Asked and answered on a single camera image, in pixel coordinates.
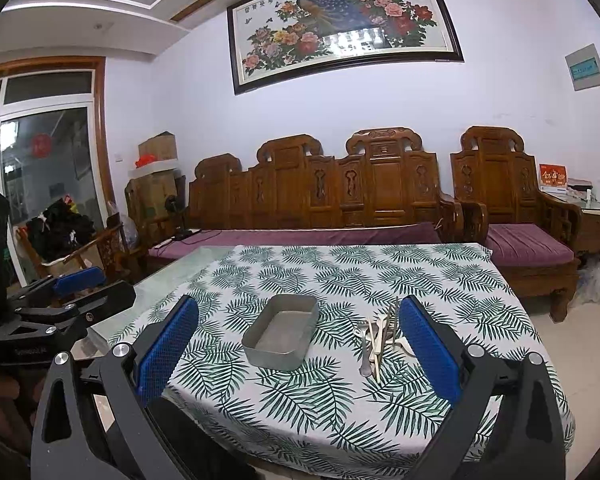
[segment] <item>clear plastic bag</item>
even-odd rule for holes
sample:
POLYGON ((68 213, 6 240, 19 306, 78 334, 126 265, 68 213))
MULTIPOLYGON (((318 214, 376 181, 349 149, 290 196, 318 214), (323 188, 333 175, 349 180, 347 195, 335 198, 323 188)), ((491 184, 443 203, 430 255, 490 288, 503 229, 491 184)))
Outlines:
MULTIPOLYGON (((118 213, 118 206, 113 202, 107 202, 107 209, 109 209, 110 215, 118 213)), ((138 228, 136 223, 127 215, 120 213, 120 221, 122 222, 122 230, 125 233, 126 244, 129 249, 134 249, 140 244, 140 237, 138 235, 138 228)))
POLYGON ((600 256, 590 256, 578 271, 578 288, 573 301, 600 303, 600 256))

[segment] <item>tiled floor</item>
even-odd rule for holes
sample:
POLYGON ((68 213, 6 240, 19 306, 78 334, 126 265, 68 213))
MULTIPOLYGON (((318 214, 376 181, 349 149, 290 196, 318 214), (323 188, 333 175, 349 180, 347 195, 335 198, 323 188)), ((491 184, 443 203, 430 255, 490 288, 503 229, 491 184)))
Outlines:
MULTIPOLYGON (((600 304, 571 306, 564 322, 553 323, 545 298, 523 301, 554 361, 576 419, 576 437, 567 455, 566 480, 574 480, 600 446, 600 304)), ((98 408, 107 427, 106 399, 98 408)), ((319 480, 318 477, 250 458, 265 480, 319 480)))

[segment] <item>tablecloth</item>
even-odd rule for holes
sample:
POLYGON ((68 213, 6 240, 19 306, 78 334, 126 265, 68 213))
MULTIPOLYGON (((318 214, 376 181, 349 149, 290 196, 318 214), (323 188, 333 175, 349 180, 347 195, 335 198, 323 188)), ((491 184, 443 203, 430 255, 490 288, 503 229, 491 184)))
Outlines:
MULTIPOLYGON (((181 295, 196 298, 200 325, 165 390, 225 446, 306 472, 346 479, 401 479, 449 409, 415 358, 384 354, 379 382, 362 378, 364 317, 414 294, 465 343, 497 356, 540 353, 552 378, 568 450, 575 423, 538 332, 478 244, 237 246, 193 273, 110 339, 132 342, 181 295), (250 365, 242 334, 275 294, 309 294, 320 316, 304 363, 292 372, 250 365)), ((467 460, 478 460, 500 399, 492 397, 467 460)))

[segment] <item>pile of clothes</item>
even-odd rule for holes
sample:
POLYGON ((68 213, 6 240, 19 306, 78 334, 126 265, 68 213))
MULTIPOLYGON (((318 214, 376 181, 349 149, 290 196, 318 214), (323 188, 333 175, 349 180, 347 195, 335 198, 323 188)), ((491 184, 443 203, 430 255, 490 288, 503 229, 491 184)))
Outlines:
POLYGON ((71 198, 53 202, 27 222, 27 237, 40 257, 52 262, 88 244, 96 230, 88 216, 78 213, 71 198))

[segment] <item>sofa leg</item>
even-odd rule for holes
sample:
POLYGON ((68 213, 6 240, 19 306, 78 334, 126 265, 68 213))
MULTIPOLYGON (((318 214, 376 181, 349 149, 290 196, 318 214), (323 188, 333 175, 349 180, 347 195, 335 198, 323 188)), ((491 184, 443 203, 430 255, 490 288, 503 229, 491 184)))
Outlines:
POLYGON ((551 293, 551 319, 554 323, 560 323, 567 317, 567 305, 576 293, 575 287, 561 288, 551 293))

